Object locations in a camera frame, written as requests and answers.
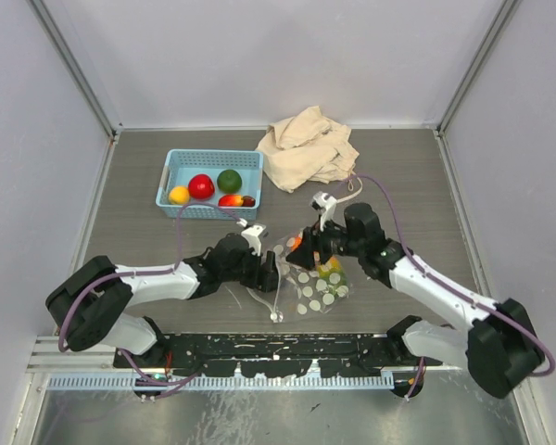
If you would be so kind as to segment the clear zip top bag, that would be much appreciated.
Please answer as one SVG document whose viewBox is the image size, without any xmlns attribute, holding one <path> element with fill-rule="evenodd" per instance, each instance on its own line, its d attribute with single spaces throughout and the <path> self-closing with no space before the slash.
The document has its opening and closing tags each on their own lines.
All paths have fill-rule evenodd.
<svg viewBox="0 0 556 445">
<path fill-rule="evenodd" d="M 336 291 L 321 292 L 316 289 L 316 266 L 310 271 L 290 264 L 285 257 L 292 251 L 286 242 L 302 232 L 291 234 L 273 243 L 275 263 L 279 272 L 279 285 L 276 291 L 262 293 L 249 289 L 249 296 L 264 305 L 270 312 L 270 320 L 275 323 L 291 323 L 326 314 L 351 295 L 352 284 L 347 277 L 347 286 Z"/>
</svg>

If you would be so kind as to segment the fake dark purple plum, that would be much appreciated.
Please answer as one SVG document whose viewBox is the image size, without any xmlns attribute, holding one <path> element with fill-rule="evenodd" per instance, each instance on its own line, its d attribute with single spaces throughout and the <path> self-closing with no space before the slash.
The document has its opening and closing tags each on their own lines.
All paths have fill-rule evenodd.
<svg viewBox="0 0 556 445">
<path fill-rule="evenodd" d="M 253 208 L 256 205 L 256 199 L 251 196 L 241 196 L 241 206 L 245 208 Z"/>
</svg>

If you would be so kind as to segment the fake red pear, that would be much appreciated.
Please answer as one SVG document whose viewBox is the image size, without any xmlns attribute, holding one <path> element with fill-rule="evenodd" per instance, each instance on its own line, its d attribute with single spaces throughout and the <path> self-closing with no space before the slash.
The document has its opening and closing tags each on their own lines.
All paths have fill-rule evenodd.
<svg viewBox="0 0 556 445">
<path fill-rule="evenodd" d="M 237 194 L 222 196 L 218 201 L 219 207 L 242 207 L 243 197 Z"/>
</svg>

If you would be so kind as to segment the fake yellow lemon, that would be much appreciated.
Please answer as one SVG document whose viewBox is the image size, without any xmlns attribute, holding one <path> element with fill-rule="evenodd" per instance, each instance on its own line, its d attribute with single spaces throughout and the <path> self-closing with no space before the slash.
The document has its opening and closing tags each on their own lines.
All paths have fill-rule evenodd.
<svg viewBox="0 0 556 445">
<path fill-rule="evenodd" d="M 236 194 L 242 187 L 242 177 L 235 170 L 224 170 L 217 178 L 217 186 L 224 194 Z"/>
</svg>

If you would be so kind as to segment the fake red pomegranate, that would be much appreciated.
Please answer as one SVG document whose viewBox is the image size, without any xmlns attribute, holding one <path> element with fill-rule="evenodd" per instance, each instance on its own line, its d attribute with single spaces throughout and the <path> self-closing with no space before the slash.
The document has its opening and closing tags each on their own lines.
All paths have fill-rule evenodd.
<svg viewBox="0 0 556 445">
<path fill-rule="evenodd" d="M 191 198 L 196 200 L 207 200 L 215 194 L 214 181 L 204 173 L 195 175 L 189 181 L 187 188 Z"/>
</svg>

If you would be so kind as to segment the fake yellow peach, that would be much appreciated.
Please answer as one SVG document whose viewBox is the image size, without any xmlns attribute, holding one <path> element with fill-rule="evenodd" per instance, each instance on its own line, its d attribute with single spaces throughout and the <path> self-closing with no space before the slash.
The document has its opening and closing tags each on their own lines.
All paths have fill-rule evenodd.
<svg viewBox="0 0 556 445">
<path fill-rule="evenodd" d="M 189 189 L 185 186 L 175 186 L 168 193 L 168 201 L 171 205 L 183 206 L 191 199 Z"/>
</svg>

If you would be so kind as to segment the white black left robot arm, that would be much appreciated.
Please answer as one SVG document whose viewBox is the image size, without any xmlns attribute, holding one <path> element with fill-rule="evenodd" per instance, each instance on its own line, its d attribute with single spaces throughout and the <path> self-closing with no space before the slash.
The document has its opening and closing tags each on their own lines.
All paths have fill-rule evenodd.
<svg viewBox="0 0 556 445">
<path fill-rule="evenodd" d="M 96 256 L 57 287 L 45 306 L 59 328 L 58 348 L 88 350 L 103 344 L 126 350 L 146 367 L 167 356 L 167 345 L 155 323 L 127 309 L 150 302 L 200 299 L 224 283 L 272 292 L 279 285 L 275 253 L 262 252 L 247 232 L 228 234 L 202 254 L 176 264 L 128 267 Z"/>
</svg>

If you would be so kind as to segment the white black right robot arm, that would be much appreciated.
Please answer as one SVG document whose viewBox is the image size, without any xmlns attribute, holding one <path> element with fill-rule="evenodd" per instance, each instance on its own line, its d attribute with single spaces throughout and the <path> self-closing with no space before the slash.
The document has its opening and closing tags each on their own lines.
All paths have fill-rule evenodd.
<svg viewBox="0 0 556 445">
<path fill-rule="evenodd" d="M 345 208 L 344 224 L 333 220 L 337 201 L 319 193 L 311 206 L 316 223 L 286 257 L 304 269 L 332 258 L 357 260 L 365 275 L 406 294 L 442 317 L 446 326 L 408 316 L 387 332 L 393 362 L 407 365 L 431 358 L 469 372 L 487 394 L 505 398 L 548 360 L 524 306 L 514 299 L 498 302 L 460 286 L 424 262 L 400 240 L 385 235 L 367 203 Z"/>
</svg>

